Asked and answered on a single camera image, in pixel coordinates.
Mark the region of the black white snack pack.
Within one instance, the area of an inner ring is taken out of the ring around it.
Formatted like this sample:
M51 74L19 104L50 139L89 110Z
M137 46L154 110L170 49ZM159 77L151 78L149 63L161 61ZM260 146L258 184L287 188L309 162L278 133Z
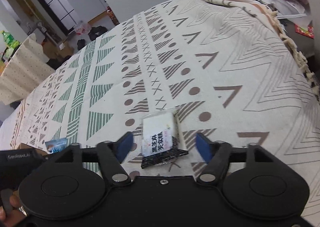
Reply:
M180 140L178 109L164 109L142 119L141 168L162 165L189 154Z

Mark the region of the blue candy wrapper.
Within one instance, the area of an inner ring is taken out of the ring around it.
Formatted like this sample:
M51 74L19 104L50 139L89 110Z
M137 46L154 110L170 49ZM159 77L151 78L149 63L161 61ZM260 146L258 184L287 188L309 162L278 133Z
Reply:
M67 138L53 139L45 142L49 154L61 152L67 147Z

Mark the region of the brown cardboard box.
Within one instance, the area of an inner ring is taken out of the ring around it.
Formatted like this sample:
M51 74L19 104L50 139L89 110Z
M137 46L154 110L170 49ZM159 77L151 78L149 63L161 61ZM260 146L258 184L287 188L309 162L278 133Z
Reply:
M29 146L29 145L27 145L27 144L23 144L23 143L20 143L20 144L18 145L18 148L17 148L17 149L18 149L18 150L32 149L32 150L34 150L36 153L38 153L39 155L42 155L42 156L48 155L48 153L47 153L46 151L43 151L43 150L38 149L38 148L31 147L31 146Z

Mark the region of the round table with dotted cloth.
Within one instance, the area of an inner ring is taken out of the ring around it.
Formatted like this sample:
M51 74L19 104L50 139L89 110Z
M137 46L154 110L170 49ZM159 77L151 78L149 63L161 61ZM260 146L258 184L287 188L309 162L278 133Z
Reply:
M55 72L48 61L43 47L32 33L21 43L1 73L1 102L9 105L26 98Z

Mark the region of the pink white plastic bag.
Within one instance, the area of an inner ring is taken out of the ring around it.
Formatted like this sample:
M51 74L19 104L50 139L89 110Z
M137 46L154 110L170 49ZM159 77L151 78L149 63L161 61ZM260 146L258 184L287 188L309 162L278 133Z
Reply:
M82 35L82 34L89 33L90 30L91 30L90 24L88 24L84 21L80 21L79 23L77 23L74 26L74 31L75 31L76 35Z

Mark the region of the black shoes pile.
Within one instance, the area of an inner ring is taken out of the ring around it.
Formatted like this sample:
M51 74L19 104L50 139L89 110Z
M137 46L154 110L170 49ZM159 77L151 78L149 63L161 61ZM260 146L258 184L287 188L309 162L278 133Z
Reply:
M88 36L91 41L94 41L97 37L103 35L106 32L108 32L108 29L106 27L103 27L103 26L92 27L88 33ZM82 48L84 48L85 45L86 45L85 39L79 39L77 41L78 50L81 50Z

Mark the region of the green soda bottle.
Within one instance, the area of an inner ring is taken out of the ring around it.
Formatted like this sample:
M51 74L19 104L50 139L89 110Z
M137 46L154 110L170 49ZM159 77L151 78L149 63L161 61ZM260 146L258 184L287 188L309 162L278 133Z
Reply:
M4 43L8 48L16 48L20 45L20 42L11 35L11 33L6 31L1 31L1 34L3 36Z

